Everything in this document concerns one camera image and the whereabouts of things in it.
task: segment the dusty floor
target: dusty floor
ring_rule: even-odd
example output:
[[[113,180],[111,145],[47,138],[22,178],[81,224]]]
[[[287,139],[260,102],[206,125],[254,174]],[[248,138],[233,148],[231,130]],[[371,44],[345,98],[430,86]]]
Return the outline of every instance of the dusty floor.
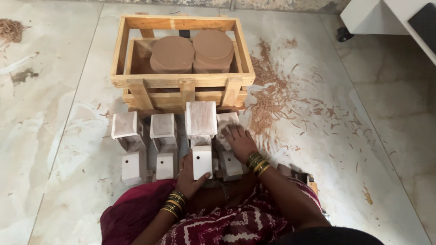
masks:
[[[278,79],[250,88],[240,119],[273,163],[314,174],[333,225],[385,244],[436,242],[436,68],[409,37],[337,43],[334,15],[49,0],[0,9],[32,26],[0,48],[0,242],[101,243],[99,217],[128,189],[108,137],[127,110],[109,80],[119,16],[179,10],[241,19]],[[265,102],[281,113],[259,111]]]

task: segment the maroon sari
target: maroon sari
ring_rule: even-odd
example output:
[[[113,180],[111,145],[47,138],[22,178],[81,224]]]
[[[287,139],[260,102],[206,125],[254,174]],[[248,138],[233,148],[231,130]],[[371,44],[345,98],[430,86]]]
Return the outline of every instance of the maroon sari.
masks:
[[[297,179],[288,179],[320,208],[318,198],[310,187]],[[172,190],[170,186],[172,184],[162,184],[148,197],[138,197],[109,207],[100,219],[102,244],[130,244],[164,204]],[[266,244],[290,231],[293,231],[292,224],[283,218],[268,191],[258,184],[241,205],[186,214],[158,244]]]

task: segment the wooden crate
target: wooden crate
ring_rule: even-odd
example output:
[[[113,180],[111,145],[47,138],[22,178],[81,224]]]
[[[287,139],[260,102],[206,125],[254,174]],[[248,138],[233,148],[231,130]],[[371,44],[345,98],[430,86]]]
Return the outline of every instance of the wooden crate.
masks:
[[[129,30],[140,29],[142,38]],[[149,58],[158,40],[153,29],[234,31],[235,55],[229,73],[153,74]],[[160,110],[183,113],[187,101],[216,101],[217,106],[243,106],[246,86],[253,84],[254,69],[238,18],[123,15],[111,69],[111,81],[123,88],[130,110]]]

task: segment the bangle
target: bangle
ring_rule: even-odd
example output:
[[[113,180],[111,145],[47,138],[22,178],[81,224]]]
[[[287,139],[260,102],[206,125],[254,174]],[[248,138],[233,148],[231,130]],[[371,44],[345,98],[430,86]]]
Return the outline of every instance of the bangle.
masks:
[[[259,157],[262,157],[262,155],[260,155],[259,152],[256,152],[256,153],[251,154],[251,155],[248,157],[248,159],[247,159],[247,163],[246,163],[246,165],[249,167],[249,166],[251,165],[251,163],[252,163],[254,160],[257,160]]]
[[[248,158],[248,166],[256,176],[259,176],[271,165],[262,157],[262,155],[256,152]]]
[[[186,204],[186,197],[179,191],[172,191],[168,196],[168,200],[165,202],[161,210],[166,210],[178,219],[182,213]]]
[[[257,175],[257,177],[259,177],[263,172],[265,172],[265,170],[267,169],[267,168],[269,168],[269,167],[271,167],[271,165],[268,165],[268,166],[266,166],[266,167],[264,167],[260,172],[259,172],[259,174]]]

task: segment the finger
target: finger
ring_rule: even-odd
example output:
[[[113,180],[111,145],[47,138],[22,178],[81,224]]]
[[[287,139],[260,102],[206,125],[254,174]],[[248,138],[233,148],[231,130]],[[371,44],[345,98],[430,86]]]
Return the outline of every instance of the finger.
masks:
[[[226,128],[223,128],[221,130],[221,133],[224,135],[225,139],[230,143],[233,142],[235,139],[233,138],[233,136],[227,131]]]
[[[183,164],[184,171],[192,172],[192,149],[189,151],[188,156],[185,158],[185,163]]]
[[[246,135],[248,138],[253,139],[253,137],[251,137],[251,134],[250,134],[250,132],[248,132],[248,130],[245,131],[245,135]]]
[[[180,163],[179,163],[179,171],[183,169],[183,167],[184,167],[184,162],[185,162],[185,159],[186,159],[187,156],[188,156],[187,154],[184,155],[184,156],[182,157],[182,159],[180,160]]]
[[[197,181],[195,181],[193,183],[195,191],[198,191],[198,189],[200,189],[200,187],[206,182],[206,180],[208,180],[208,178],[210,176],[211,176],[211,173],[207,172],[207,173],[203,174],[203,176],[201,176]]]
[[[244,128],[241,125],[238,126],[238,133],[241,137],[246,136]]]
[[[232,136],[235,140],[241,137],[239,135],[239,132],[238,132],[238,129],[236,128],[236,126],[232,125],[232,126],[229,126],[228,128],[230,129],[230,132],[232,133]]]

